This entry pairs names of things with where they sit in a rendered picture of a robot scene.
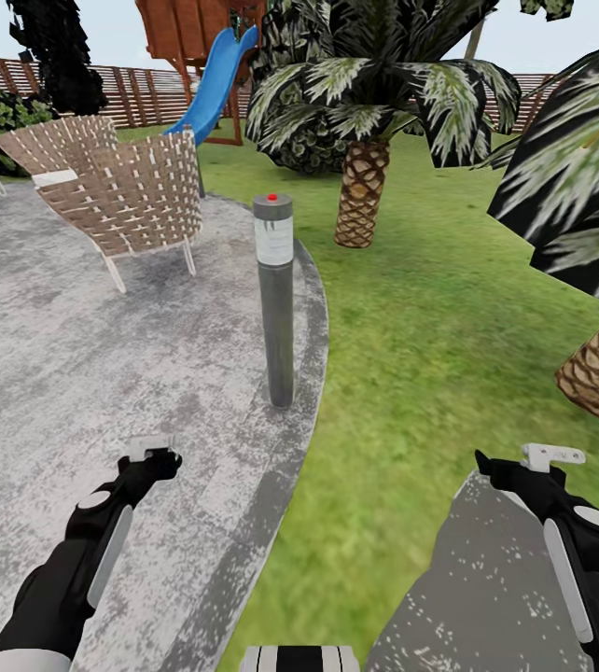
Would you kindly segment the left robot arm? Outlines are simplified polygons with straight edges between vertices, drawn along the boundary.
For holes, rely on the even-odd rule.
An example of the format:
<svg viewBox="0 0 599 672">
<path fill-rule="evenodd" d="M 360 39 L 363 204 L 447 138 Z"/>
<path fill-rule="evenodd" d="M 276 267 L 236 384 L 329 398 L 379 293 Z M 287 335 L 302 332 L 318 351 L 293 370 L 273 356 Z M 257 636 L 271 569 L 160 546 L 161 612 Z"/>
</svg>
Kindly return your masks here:
<svg viewBox="0 0 599 672">
<path fill-rule="evenodd" d="M 178 434 L 132 438 L 120 476 L 80 499 L 65 540 L 22 584 L 0 632 L 0 672 L 69 672 L 132 524 L 132 509 L 156 481 L 177 476 Z M 172 451 L 165 451 L 172 449 Z M 156 451 L 156 452 L 154 452 Z"/>
</svg>

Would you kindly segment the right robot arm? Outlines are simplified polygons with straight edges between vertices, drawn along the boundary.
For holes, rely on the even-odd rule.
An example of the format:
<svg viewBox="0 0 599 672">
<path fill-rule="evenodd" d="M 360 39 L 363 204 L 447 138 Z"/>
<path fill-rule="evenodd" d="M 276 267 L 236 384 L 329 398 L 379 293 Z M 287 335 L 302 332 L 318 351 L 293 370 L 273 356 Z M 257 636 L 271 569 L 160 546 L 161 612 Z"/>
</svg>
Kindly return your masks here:
<svg viewBox="0 0 599 672">
<path fill-rule="evenodd" d="M 520 462 L 487 458 L 476 449 L 481 475 L 496 490 L 516 492 L 539 522 L 582 650 L 599 672 L 599 510 L 565 492 L 565 471 L 550 465 L 584 464 L 579 449 L 527 443 Z"/>
</svg>

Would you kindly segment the robot trunk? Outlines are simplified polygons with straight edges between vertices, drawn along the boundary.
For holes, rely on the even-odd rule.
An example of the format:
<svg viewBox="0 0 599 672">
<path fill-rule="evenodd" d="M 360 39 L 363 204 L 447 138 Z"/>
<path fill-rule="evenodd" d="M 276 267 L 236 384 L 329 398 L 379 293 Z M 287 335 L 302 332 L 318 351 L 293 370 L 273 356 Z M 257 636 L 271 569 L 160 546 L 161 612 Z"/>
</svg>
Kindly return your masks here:
<svg viewBox="0 0 599 672">
<path fill-rule="evenodd" d="M 351 646 L 248 647 L 239 672 L 361 672 Z"/>
</svg>

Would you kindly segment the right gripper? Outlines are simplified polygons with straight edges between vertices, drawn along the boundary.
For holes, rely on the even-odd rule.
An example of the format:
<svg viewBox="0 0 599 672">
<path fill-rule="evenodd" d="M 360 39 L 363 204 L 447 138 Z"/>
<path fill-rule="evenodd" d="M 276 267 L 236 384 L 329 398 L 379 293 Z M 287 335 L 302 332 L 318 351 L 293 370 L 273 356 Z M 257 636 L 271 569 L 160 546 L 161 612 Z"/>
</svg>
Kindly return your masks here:
<svg viewBox="0 0 599 672">
<path fill-rule="evenodd" d="M 491 477 L 491 485 L 496 490 L 516 492 L 521 500 L 529 507 L 529 495 L 542 487 L 561 487 L 565 491 L 565 471 L 554 466 L 549 467 L 549 472 L 531 471 L 526 466 L 513 460 L 487 458 L 481 451 L 476 449 L 476 460 L 481 475 Z"/>
</svg>

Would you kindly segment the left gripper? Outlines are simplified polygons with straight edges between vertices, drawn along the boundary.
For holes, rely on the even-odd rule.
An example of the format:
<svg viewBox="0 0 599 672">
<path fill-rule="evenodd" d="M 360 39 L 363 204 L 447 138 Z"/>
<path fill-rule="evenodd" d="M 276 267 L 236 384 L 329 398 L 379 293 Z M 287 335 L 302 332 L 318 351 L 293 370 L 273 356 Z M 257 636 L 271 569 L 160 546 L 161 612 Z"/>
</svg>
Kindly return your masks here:
<svg viewBox="0 0 599 672">
<path fill-rule="evenodd" d="M 131 462 L 128 455 L 118 461 L 119 474 L 132 474 L 144 481 L 146 494 L 156 481 L 172 480 L 177 476 L 177 453 L 175 451 L 156 451 L 153 456 L 140 462 Z"/>
</svg>

